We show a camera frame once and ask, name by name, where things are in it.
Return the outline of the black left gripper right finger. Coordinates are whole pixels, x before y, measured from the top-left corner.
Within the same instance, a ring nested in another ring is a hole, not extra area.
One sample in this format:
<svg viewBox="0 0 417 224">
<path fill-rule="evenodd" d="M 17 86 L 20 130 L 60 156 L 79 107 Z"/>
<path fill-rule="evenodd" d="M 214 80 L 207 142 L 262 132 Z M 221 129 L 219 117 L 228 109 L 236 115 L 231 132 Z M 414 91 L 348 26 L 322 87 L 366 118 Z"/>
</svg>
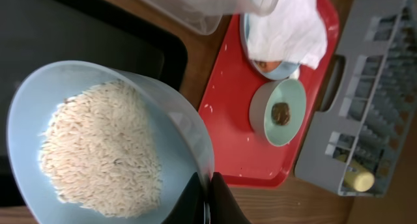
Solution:
<svg viewBox="0 0 417 224">
<path fill-rule="evenodd" d="M 251 224 L 219 172 L 213 173 L 208 187 L 208 203 L 211 224 Z"/>
</svg>

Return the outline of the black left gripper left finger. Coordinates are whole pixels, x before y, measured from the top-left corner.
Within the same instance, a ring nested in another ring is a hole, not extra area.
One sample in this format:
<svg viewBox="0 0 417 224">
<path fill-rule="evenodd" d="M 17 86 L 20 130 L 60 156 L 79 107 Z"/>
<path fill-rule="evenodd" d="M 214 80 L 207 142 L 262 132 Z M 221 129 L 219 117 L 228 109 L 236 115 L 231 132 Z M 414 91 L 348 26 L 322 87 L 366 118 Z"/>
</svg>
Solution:
<svg viewBox="0 0 417 224">
<path fill-rule="evenodd" d="M 207 224 L 207 190 L 194 173 L 162 224 Z"/>
</svg>

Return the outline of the white rice pile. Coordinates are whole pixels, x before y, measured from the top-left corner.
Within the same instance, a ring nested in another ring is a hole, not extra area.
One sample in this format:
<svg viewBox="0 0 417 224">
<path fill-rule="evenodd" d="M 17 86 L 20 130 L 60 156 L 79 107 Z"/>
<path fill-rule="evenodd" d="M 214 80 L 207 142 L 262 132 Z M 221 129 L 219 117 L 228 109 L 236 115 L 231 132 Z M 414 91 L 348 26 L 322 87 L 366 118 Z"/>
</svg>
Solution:
<svg viewBox="0 0 417 224">
<path fill-rule="evenodd" d="M 94 85 L 57 106 L 40 168 L 62 203 L 107 217 L 137 217 L 160 205 L 161 164 L 149 111 L 131 85 Z"/>
</svg>

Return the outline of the brown food scrap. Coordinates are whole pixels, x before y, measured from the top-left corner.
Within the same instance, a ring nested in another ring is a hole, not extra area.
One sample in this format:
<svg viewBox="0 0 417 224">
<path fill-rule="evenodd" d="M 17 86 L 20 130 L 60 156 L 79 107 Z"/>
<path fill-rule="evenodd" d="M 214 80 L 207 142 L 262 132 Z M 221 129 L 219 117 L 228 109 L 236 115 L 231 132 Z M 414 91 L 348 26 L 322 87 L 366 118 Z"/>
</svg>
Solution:
<svg viewBox="0 0 417 224">
<path fill-rule="evenodd" d="M 285 126 L 291 119 L 289 104 L 285 102 L 275 103 L 272 106 L 271 118 L 274 124 Z"/>
</svg>

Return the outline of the mint green bowl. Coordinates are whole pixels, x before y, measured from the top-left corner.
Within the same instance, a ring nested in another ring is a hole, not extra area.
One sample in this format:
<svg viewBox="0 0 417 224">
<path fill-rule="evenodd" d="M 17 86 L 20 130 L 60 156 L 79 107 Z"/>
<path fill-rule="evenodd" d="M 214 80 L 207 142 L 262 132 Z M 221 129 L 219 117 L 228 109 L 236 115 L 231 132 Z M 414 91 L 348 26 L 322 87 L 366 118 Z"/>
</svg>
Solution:
<svg viewBox="0 0 417 224">
<path fill-rule="evenodd" d="M 269 144 L 282 147 L 298 133 L 306 107 L 306 92 L 300 81 L 284 79 L 265 83 L 250 102 L 250 125 Z"/>
</svg>

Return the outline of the light blue bowl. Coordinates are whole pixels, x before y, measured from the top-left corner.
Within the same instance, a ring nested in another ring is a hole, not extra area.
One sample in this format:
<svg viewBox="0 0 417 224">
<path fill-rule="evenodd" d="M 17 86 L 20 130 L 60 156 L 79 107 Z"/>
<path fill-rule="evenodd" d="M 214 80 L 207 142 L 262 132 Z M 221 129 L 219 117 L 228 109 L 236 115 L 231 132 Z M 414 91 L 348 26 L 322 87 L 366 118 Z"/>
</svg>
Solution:
<svg viewBox="0 0 417 224">
<path fill-rule="evenodd" d="M 15 93 L 7 148 L 39 223 L 181 223 L 199 215 L 214 152 L 193 105 L 151 77 L 84 61 L 47 64 Z"/>
</svg>

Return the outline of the yellow cup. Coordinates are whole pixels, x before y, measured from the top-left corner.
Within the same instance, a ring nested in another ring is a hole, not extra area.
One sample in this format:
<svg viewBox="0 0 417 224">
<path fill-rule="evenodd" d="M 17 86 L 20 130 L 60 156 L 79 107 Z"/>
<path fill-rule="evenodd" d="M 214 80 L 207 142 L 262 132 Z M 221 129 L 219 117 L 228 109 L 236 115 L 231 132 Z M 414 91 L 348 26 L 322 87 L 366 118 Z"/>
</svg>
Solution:
<svg viewBox="0 0 417 224">
<path fill-rule="evenodd" d="M 366 192 L 375 183 L 375 175 L 356 159 L 349 159 L 348 154 L 339 154 L 335 157 L 337 161 L 345 164 L 342 180 L 339 186 L 339 193 L 344 191 Z"/>
</svg>

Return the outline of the light blue plate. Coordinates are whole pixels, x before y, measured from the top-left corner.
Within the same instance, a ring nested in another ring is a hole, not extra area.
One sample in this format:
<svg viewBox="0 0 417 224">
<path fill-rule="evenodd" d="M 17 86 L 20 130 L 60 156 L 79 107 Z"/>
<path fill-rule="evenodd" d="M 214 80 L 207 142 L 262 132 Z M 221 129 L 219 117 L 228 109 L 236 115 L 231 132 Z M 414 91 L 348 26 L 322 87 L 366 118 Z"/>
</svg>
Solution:
<svg viewBox="0 0 417 224">
<path fill-rule="evenodd" d="M 251 60 L 248 55 L 248 36 L 249 36 L 249 31 L 250 31 L 249 14 L 247 13 L 241 14 L 239 21 L 240 21 L 239 22 L 240 42 L 242 44 L 242 49 L 244 51 L 246 59 L 248 60 L 250 66 L 254 70 L 260 73 L 263 77 L 272 81 L 277 81 L 277 80 L 286 79 L 286 78 L 298 79 L 300 75 L 300 64 L 282 62 L 273 71 L 263 72 L 255 63 L 255 61 Z"/>
</svg>

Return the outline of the orange carrot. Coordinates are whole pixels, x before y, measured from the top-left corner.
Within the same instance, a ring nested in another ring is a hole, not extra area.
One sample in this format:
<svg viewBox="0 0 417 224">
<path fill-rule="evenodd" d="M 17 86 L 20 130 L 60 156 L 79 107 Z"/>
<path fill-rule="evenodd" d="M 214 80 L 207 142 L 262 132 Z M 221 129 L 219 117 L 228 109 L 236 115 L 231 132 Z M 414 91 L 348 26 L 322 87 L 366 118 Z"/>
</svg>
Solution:
<svg viewBox="0 0 417 224">
<path fill-rule="evenodd" d="M 260 71 L 269 73 L 277 69 L 277 67 L 281 64 L 281 61 L 254 61 L 254 63 L 260 69 Z"/>
</svg>

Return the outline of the white paper napkin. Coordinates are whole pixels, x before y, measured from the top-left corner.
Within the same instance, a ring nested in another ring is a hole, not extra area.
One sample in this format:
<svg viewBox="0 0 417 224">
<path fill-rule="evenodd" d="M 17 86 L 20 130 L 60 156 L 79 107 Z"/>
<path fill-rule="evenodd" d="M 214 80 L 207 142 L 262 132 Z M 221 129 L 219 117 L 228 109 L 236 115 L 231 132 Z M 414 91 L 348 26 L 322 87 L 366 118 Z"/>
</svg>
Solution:
<svg viewBox="0 0 417 224">
<path fill-rule="evenodd" d="M 248 55 L 317 69 L 328 41 L 317 0 L 278 0 L 267 16 L 249 15 Z"/>
</svg>

